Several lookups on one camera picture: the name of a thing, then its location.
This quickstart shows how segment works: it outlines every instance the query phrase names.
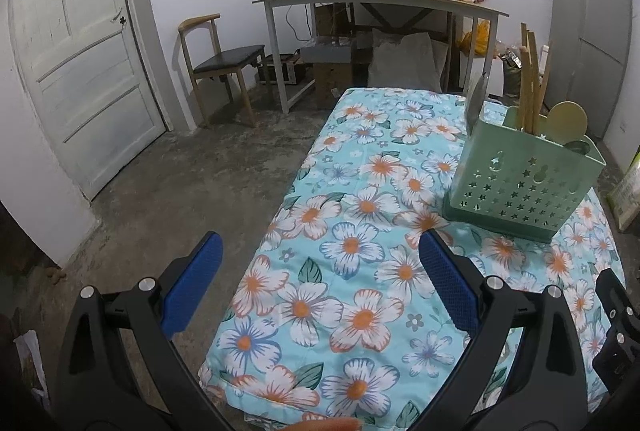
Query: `metal screw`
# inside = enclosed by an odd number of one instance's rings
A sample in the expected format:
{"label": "metal screw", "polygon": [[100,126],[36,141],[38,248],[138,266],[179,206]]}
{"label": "metal screw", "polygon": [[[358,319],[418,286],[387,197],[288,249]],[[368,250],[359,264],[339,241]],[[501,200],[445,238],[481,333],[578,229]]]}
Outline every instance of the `metal screw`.
{"label": "metal screw", "polygon": [[504,286],[504,281],[497,276],[490,276],[489,278],[487,278],[486,284],[489,286],[489,288],[500,290]]}
{"label": "metal screw", "polygon": [[146,277],[145,279],[141,279],[140,282],[138,283],[138,288],[140,290],[143,290],[144,292],[150,291],[155,286],[156,286],[156,280],[154,280],[152,277]]}
{"label": "metal screw", "polygon": [[89,299],[92,295],[94,295],[94,287],[92,287],[91,285],[89,286],[85,286],[81,291],[80,291],[80,297],[82,299]]}
{"label": "metal screw", "polygon": [[556,285],[551,285],[549,287],[549,289],[547,290],[547,292],[549,293],[549,296],[551,297],[560,297],[562,296],[562,290],[560,290]]}

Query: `black chair seat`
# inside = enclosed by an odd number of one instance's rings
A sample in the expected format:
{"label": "black chair seat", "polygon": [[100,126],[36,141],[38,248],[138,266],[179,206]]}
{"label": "black chair seat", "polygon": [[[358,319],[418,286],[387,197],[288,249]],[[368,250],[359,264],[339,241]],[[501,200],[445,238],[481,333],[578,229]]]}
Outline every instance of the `black chair seat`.
{"label": "black chair seat", "polygon": [[220,54],[207,59],[193,69],[194,74],[214,72],[226,68],[238,68],[249,64],[260,55],[264,45],[242,46],[232,50],[223,50]]}

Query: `mattress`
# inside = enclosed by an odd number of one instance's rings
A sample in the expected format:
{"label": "mattress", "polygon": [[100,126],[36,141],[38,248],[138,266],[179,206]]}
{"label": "mattress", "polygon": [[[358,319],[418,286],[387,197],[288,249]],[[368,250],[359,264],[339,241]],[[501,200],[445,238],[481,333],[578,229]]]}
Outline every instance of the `mattress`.
{"label": "mattress", "polygon": [[[405,429],[468,344],[417,256],[436,229],[484,275],[513,288],[564,289],[588,379],[609,327],[594,282],[620,259],[591,190],[545,245],[440,216],[465,142],[464,98],[353,88],[338,101],[273,217],[200,368],[201,386],[268,429],[359,417]],[[505,107],[485,103],[501,123]],[[496,402],[521,332],[512,330],[477,409]]]}

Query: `wooden chair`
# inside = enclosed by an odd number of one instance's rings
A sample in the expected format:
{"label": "wooden chair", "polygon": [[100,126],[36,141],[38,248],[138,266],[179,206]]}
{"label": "wooden chair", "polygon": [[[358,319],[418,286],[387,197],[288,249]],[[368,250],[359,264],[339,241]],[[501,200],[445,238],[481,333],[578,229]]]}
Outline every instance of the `wooden chair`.
{"label": "wooden chair", "polygon": [[[266,60],[264,58],[264,45],[252,45],[234,48],[232,50],[220,50],[220,40],[218,39],[218,31],[216,30],[215,24],[215,20],[217,20],[219,17],[219,14],[209,14],[208,16],[189,18],[188,20],[184,20],[178,26],[180,43],[182,44],[182,51],[184,52],[184,60],[187,63],[187,69],[189,71],[189,77],[191,78],[191,84],[193,85],[193,91],[196,94],[198,107],[200,108],[200,112],[204,118],[205,125],[208,126],[209,119],[205,112],[204,103],[202,102],[202,96],[200,95],[200,89],[198,88],[197,81],[199,81],[200,79],[220,77],[221,80],[225,83],[226,94],[229,96],[229,102],[233,103],[234,96],[231,92],[228,75],[236,74],[238,84],[240,85],[240,92],[242,93],[242,100],[244,101],[244,106],[246,107],[249,114],[249,122],[252,128],[255,128],[254,111],[251,109],[249,94],[246,91],[246,85],[244,84],[244,78],[242,77],[242,69],[245,66],[254,63],[255,66],[258,66],[259,55],[260,63],[262,64],[262,70],[264,71],[266,84],[269,90],[271,90],[269,82],[269,72],[265,63]],[[189,50],[187,48],[185,36],[189,31],[207,22],[209,23],[209,33],[211,34],[211,43],[213,45],[214,56],[194,68],[191,64],[191,58],[189,57]]]}

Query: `refrigerator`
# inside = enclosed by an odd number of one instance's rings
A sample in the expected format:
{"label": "refrigerator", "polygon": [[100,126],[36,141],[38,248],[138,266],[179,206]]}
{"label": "refrigerator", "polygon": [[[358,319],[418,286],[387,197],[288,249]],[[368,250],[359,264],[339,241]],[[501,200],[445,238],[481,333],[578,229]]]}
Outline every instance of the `refrigerator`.
{"label": "refrigerator", "polygon": [[590,135],[604,137],[618,101],[631,40],[632,0],[553,0],[545,105],[575,101]]}

